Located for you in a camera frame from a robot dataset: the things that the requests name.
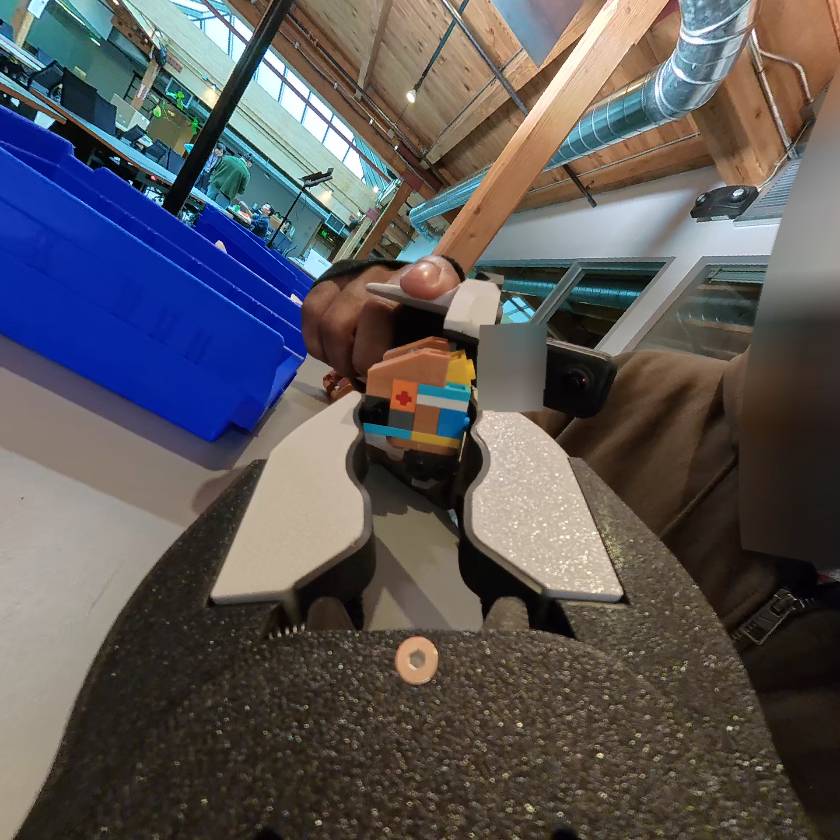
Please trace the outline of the blue plastic bin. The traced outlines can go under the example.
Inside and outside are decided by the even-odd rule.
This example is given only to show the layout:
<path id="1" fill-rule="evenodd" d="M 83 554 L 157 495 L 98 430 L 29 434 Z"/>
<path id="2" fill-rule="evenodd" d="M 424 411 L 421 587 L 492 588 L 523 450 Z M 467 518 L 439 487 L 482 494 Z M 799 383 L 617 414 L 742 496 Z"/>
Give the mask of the blue plastic bin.
<path id="1" fill-rule="evenodd" d="M 213 204 L 206 204 L 195 225 L 212 243 L 222 242 L 226 252 L 289 298 L 304 301 L 314 279 L 287 257 L 231 219 Z"/>
<path id="2" fill-rule="evenodd" d="M 1 330 L 208 441 L 306 355 L 300 306 L 71 144 L 2 108 Z"/>

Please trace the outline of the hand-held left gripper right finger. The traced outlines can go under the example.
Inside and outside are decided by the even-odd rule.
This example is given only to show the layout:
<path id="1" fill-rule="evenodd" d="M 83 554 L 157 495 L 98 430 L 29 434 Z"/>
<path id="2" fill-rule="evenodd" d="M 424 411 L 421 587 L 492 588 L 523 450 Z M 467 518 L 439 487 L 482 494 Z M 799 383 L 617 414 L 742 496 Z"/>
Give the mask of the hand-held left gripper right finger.
<path id="1" fill-rule="evenodd" d="M 487 616 L 515 597 L 546 622 L 565 606 L 622 610 L 625 591 L 569 456 L 519 413 L 479 410 L 465 440 L 458 569 Z"/>

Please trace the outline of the silver ventilation duct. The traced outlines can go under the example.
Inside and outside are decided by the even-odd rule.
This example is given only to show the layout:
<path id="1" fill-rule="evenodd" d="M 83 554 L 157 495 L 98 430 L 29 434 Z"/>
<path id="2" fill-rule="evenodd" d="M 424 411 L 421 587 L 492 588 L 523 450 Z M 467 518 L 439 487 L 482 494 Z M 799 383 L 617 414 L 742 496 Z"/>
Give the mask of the silver ventilation duct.
<path id="1" fill-rule="evenodd" d="M 760 2 L 678 2 L 679 35 L 670 56 L 646 75 L 582 113 L 575 125 L 555 129 L 543 172 L 603 151 L 704 107 L 736 66 Z"/>

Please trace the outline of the person's dark trousers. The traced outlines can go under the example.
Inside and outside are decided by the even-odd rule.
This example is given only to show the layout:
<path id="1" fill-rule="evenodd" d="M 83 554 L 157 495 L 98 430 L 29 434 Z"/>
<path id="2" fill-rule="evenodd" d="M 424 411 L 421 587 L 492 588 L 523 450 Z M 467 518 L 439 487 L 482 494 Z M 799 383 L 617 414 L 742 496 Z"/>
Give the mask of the person's dark trousers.
<path id="1" fill-rule="evenodd" d="M 731 640 L 805 813 L 839 838 L 838 584 L 778 590 Z"/>

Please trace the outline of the grey desk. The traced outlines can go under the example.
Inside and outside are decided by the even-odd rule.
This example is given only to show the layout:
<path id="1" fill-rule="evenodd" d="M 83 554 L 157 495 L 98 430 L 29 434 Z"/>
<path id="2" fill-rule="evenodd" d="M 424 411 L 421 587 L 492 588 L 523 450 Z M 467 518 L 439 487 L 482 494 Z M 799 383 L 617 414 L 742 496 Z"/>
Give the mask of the grey desk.
<path id="1" fill-rule="evenodd" d="M 241 469 L 325 407 L 328 369 L 307 358 L 253 436 L 208 443 L 2 337 L 2 838 L 126 601 Z"/>

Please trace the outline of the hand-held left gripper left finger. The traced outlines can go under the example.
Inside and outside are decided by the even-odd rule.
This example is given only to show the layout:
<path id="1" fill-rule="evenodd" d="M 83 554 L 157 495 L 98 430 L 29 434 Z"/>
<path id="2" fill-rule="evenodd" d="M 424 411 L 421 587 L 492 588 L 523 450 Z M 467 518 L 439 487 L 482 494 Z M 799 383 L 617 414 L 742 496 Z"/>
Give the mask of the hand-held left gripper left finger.
<path id="1" fill-rule="evenodd" d="M 303 615 L 321 596 L 359 599 L 375 573 L 368 469 L 351 392 L 270 452 L 211 590 L 216 606 L 283 605 Z"/>

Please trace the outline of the black pole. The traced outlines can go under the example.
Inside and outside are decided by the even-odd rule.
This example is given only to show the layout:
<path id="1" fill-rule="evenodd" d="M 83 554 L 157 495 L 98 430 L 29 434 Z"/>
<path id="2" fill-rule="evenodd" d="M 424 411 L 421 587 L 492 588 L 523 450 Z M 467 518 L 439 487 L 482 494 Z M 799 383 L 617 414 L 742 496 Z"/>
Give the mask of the black pole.
<path id="1" fill-rule="evenodd" d="M 203 166 L 214 152 L 224 129 L 252 81 L 268 47 L 280 31 L 283 21 L 296 5 L 295 1 L 271 1 L 262 14 L 238 63 L 228 77 L 217 103 L 210 112 L 201 132 L 196 136 L 192 151 L 167 193 L 163 209 L 175 217 L 181 213 Z"/>

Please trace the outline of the black wall-mounted device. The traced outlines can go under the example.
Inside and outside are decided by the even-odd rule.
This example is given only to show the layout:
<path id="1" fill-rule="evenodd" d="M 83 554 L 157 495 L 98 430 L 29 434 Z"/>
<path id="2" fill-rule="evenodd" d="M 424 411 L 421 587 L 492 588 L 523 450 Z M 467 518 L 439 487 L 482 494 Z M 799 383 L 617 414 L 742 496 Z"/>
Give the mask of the black wall-mounted device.
<path id="1" fill-rule="evenodd" d="M 698 195 L 690 217 L 699 222 L 734 220 L 759 197 L 754 185 L 724 185 Z"/>

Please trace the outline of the person's right hand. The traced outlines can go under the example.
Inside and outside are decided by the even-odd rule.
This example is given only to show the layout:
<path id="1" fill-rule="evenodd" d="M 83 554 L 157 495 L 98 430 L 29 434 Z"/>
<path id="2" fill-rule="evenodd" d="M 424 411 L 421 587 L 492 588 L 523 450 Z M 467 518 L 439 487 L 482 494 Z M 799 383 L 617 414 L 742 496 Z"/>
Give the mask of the person's right hand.
<path id="1" fill-rule="evenodd" d="M 417 262 L 345 260 L 312 286 L 301 307 L 307 352 L 328 364 L 339 379 L 363 392 L 368 370 L 387 351 L 443 335 L 444 317 L 371 294 L 370 284 L 401 288 L 409 297 L 433 301 L 466 278 L 452 259 L 428 255 Z"/>

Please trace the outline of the small multicoloured brick model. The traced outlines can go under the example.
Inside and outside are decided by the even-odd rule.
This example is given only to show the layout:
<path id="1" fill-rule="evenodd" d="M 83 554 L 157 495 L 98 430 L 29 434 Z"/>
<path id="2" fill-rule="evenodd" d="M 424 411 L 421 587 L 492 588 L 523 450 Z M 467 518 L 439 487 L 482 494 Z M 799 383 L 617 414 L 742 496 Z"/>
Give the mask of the small multicoloured brick model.
<path id="1" fill-rule="evenodd" d="M 446 382 L 449 354 L 457 350 L 463 349 L 427 338 L 387 351 L 368 371 L 359 410 L 371 462 L 449 510 L 459 504 L 463 456 L 476 417 L 475 381 L 471 387 Z"/>

